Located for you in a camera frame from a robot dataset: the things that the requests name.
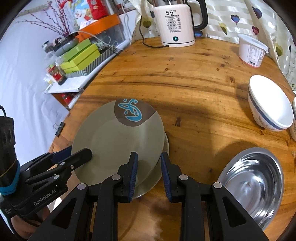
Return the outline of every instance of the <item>white bedsheet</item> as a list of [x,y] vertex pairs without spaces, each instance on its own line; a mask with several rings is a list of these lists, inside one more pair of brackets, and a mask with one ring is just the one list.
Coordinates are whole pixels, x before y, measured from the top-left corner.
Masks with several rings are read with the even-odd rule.
[[[35,13],[45,18],[44,12]],[[15,150],[21,165],[47,152],[54,140],[54,123],[68,110],[52,95],[44,94],[45,52],[41,45],[58,34],[29,23],[30,15],[17,18],[0,41],[0,105],[14,118]]]

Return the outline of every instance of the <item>round wooden tabletop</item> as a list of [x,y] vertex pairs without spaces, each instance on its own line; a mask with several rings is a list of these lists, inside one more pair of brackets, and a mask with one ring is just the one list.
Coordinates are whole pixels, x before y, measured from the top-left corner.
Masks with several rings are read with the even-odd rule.
[[[160,45],[159,38],[145,41]],[[198,182],[215,182],[242,150],[266,148],[279,159],[285,180],[280,209],[265,230],[275,241],[296,211],[296,143],[287,130],[271,132],[255,123],[247,99],[248,82],[260,74],[277,83],[291,102],[295,95],[272,59],[265,57],[256,69],[241,61],[238,52],[236,44],[209,38],[197,39],[190,47],[161,49],[137,41],[87,87],[51,150],[71,145],[90,113],[123,97],[143,100],[158,111],[169,138],[171,162]],[[70,190],[78,180],[72,182]],[[180,220],[181,204],[168,202],[161,179],[144,196],[119,204],[119,240],[177,241]]]

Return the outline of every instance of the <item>green box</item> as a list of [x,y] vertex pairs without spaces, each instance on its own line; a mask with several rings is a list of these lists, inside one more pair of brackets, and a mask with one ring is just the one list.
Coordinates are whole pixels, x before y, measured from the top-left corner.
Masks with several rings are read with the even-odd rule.
[[82,50],[84,50],[89,45],[91,45],[91,41],[89,39],[82,41],[81,43],[77,44],[74,48],[64,53],[64,55],[62,56],[63,60],[64,61],[71,60],[75,55],[79,54]]
[[61,68],[65,70],[78,66],[83,60],[85,60],[96,50],[98,50],[96,44],[90,45],[89,47],[81,51],[79,54],[77,54],[74,58],[72,58],[69,62],[62,63]]
[[96,60],[100,56],[99,50],[95,50],[91,55],[89,55],[86,59],[84,59],[81,63],[77,66],[64,69],[66,74],[71,74],[80,70],[84,70],[87,66],[89,66],[94,60]]

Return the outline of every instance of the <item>product label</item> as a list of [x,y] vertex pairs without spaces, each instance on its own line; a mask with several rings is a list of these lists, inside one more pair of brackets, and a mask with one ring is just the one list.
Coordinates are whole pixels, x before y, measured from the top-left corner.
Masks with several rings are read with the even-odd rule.
[[46,199],[48,199],[51,195],[54,195],[55,193],[56,193],[56,190],[52,189],[49,193],[40,197],[39,200],[33,202],[34,206],[38,206],[39,204],[41,204],[43,201],[45,201]]
[[256,47],[249,46],[248,50],[248,63],[254,67],[259,67],[264,57],[264,51]]
[[165,11],[165,21],[170,33],[180,33],[182,29],[181,19],[176,10]]

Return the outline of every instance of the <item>stainless steel bowl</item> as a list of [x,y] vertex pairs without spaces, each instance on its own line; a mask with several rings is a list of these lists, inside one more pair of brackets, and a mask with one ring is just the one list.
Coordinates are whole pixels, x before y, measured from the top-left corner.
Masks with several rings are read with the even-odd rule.
[[275,217],[284,193],[284,174],[278,159],[263,148],[237,154],[218,178],[262,230]]

